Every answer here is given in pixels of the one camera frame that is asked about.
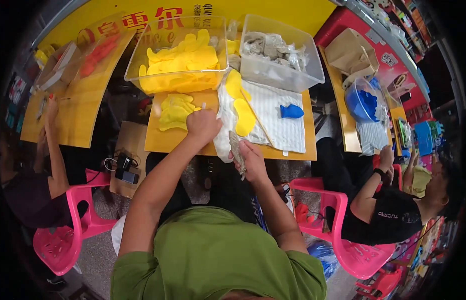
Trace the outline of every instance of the green t-shirt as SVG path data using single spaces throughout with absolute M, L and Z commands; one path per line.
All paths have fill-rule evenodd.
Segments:
M 259 226 L 218 207 L 171 216 L 158 229 L 153 254 L 131 252 L 116 261 L 111 300 L 218 300 L 231 290 L 277 300 L 326 296 L 318 259 L 281 250 Z

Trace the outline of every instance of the blue plastic bag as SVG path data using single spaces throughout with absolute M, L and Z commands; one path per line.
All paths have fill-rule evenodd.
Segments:
M 319 240 L 309 246 L 307 250 L 311 256 L 316 257 L 321 261 L 325 279 L 328 280 L 339 266 L 338 259 L 336 259 L 336 255 L 333 252 L 332 245 L 324 240 Z

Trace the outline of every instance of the pink plastic chair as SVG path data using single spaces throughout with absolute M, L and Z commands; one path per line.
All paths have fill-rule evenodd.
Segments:
M 367 290 L 368 293 L 360 290 L 357 290 L 356 292 L 362 296 L 365 296 L 373 300 L 382 300 L 386 296 L 388 296 L 388 294 L 390 294 L 400 282 L 400 278 L 402 277 L 402 268 L 396 269 L 393 273 L 386 273 L 386 271 L 383 269 L 380 269 L 379 271 L 380 276 L 377 278 L 377 280 L 375 280 L 375 282 L 371 286 L 366 286 L 359 282 L 355 283 L 356 286 Z M 381 292 L 380 297 L 375 297 L 372 295 L 372 291 L 374 289 Z
M 33 237 L 33 248 L 36 254 L 58 276 L 71 270 L 76 263 L 84 239 L 109 231 L 116 224 L 116 219 L 100 218 L 93 206 L 91 188 L 110 185 L 109 174 L 100 173 L 94 178 L 97 174 L 97 171 L 87 169 L 86 181 L 91 182 L 74 185 L 66 192 L 74 229 L 63 226 L 56 228 L 55 233 L 51 234 L 49 229 L 39 228 Z M 76 206 L 82 200 L 86 200 L 89 207 L 80 219 Z
M 342 267 L 358 279 L 372 277 L 393 255 L 395 244 L 367 246 L 342 239 L 342 225 L 348 199 L 344 193 L 323 189 L 323 180 L 319 178 L 297 178 L 291 181 L 290 188 L 321 194 L 320 213 L 326 215 L 325 208 L 333 207 L 336 211 L 331 232 L 323 233 L 321 222 L 299 223 L 302 232 L 331 242 L 336 258 Z

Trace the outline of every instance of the white plastic bag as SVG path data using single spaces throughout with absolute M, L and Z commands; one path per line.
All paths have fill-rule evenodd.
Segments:
M 120 253 L 121 237 L 123 236 L 123 227 L 125 219 L 126 215 L 122 216 L 111 230 L 111 242 L 113 243 L 113 249 L 116 253 L 116 256 L 118 256 L 118 254 Z

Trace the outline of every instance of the black charger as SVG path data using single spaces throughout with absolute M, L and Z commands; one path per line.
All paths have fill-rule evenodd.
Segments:
M 130 172 L 130 168 L 135 160 L 126 155 L 125 153 L 119 153 L 118 159 L 116 160 L 116 171 L 114 177 L 131 184 L 137 184 L 139 175 Z

